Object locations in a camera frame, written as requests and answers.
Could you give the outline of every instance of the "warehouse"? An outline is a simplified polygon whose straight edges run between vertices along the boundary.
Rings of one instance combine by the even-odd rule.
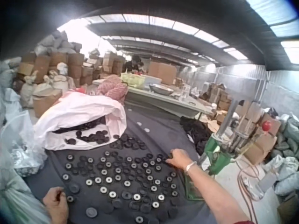
[[[299,17],[291,2],[5,6],[1,218],[298,220]]]

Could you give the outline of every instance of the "floor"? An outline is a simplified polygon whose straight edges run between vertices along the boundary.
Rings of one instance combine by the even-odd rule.
[[[35,124],[38,119],[35,117],[33,109],[29,110],[30,118],[33,124]],[[242,168],[246,168],[246,163],[240,161],[240,166]],[[264,176],[264,171],[261,166],[257,166],[260,178]],[[219,182],[224,189],[226,189],[240,204],[243,211],[249,216],[249,210],[246,206],[246,203],[241,195],[237,177],[240,172],[239,167],[236,163],[231,163],[226,166],[216,177],[216,181]],[[274,193],[274,190],[270,188],[266,194],[264,195],[263,199],[254,202],[253,206],[256,212],[258,223],[260,224],[280,224],[281,220],[279,214],[277,212],[277,207],[279,206],[279,201],[277,196]]]

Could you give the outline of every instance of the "black cloth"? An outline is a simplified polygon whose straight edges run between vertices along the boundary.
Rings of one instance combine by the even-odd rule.
[[[196,151],[202,155],[207,141],[212,135],[210,129],[204,126],[199,120],[181,117],[180,125],[183,126],[185,132],[190,135],[196,146]]]
[[[179,124],[179,118],[171,114],[161,112],[156,108],[147,108],[142,106],[125,106],[127,116],[127,129],[125,133],[130,136],[138,137],[143,141],[148,150],[132,150],[131,148],[124,148],[123,150],[111,149],[109,145],[98,147],[91,150],[59,150],[59,151],[47,151],[48,159],[45,162],[45,166],[38,174],[27,177],[26,183],[30,187],[34,196],[38,199],[42,199],[49,188],[62,186],[65,188],[66,194],[69,195],[68,186],[70,183],[75,182],[80,185],[81,191],[75,195],[75,202],[69,203],[70,215],[69,220],[74,224],[122,224],[122,223],[135,223],[134,218],[138,215],[145,217],[146,219],[156,218],[158,213],[161,211],[167,211],[171,208],[170,199],[167,196],[163,203],[160,203],[160,208],[152,211],[149,214],[141,213],[140,211],[133,211],[129,209],[127,203],[123,209],[116,209],[112,214],[104,214],[102,207],[111,200],[99,192],[99,186],[95,184],[92,187],[88,187],[85,181],[88,177],[81,175],[72,175],[71,172],[66,171],[64,168],[67,163],[66,156],[68,154],[74,155],[75,159],[72,164],[77,164],[79,156],[85,155],[87,157],[93,157],[95,159],[95,165],[99,162],[99,157],[103,156],[105,151],[117,151],[120,156],[125,158],[126,156],[131,157],[144,157],[147,153],[152,153],[155,157],[157,154],[163,156],[169,156],[170,150],[173,148],[185,149],[190,157],[195,160],[197,154],[194,149],[193,143],[189,141],[182,127]],[[99,175],[99,171],[94,168],[96,175]],[[162,166],[161,172],[152,172],[154,179],[161,179],[164,181],[164,177],[169,175],[174,168],[167,165]],[[71,181],[64,182],[62,175],[64,173],[71,174]],[[185,188],[184,188],[184,176],[181,171],[178,171],[178,177],[174,178],[173,183],[177,185],[177,191],[180,197],[180,205],[178,206],[178,216],[171,220],[172,224],[215,224],[214,215],[211,213],[207,204],[204,201],[187,201],[185,199]],[[113,177],[113,170],[108,171],[108,176]],[[122,174],[123,180],[126,180],[126,176]],[[107,185],[102,183],[101,186],[108,187],[109,190],[114,190],[118,195],[124,190],[121,183],[114,183]],[[137,193],[140,189],[140,184],[132,182],[132,186],[126,189],[130,193]],[[158,193],[162,192],[162,189],[158,187]],[[148,193],[152,200],[157,200],[154,194]],[[89,218],[85,214],[85,210],[88,207],[94,207],[97,209],[98,216],[96,218]]]
[[[132,65],[132,61],[126,62],[122,67],[122,72],[126,72],[126,69],[128,69],[128,72],[131,72],[132,70],[139,71],[138,65]]]

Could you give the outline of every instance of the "ceiling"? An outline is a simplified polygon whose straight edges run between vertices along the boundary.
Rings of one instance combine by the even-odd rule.
[[[138,14],[172,20],[176,25],[183,23],[192,26],[196,33],[191,33],[192,29],[190,33],[184,33],[180,28],[132,23],[128,20],[130,17],[127,17],[129,22],[95,23],[89,28],[100,36],[153,40],[148,43],[136,39],[113,39],[110,42],[115,46],[125,46],[127,52],[133,52],[133,48],[138,47],[143,50],[143,55],[164,56],[176,63],[187,61],[189,64],[205,65],[214,59],[218,65],[254,63],[266,65],[267,70],[299,70],[299,65],[291,63],[286,53],[294,55],[299,46],[293,49],[284,48],[281,44],[282,41],[299,39],[298,15],[284,3],[283,0],[32,0],[29,6],[5,1],[1,7],[5,9],[1,20],[6,21],[1,29],[4,34],[1,37],[1,58],[18,56],[20,52],[32,49],[70,19]],[[229,46],[219,48],[196,37],[200,31]],[[248,60],[237,60],[224,51],[227,48],[235,48]]]

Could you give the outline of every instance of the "corrugated metal wall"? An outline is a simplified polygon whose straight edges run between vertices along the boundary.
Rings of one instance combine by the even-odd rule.
[[[270,77],[262,106],[274,107],[281,115],[293,112],[299,117],[299,71],[266,71],[263,65],[240,64],[216,68],[215,71],[200,67],[194,85],[202,88],[203,82],[223,83],[227,92],[236,99],[252,100],[258,79]]]

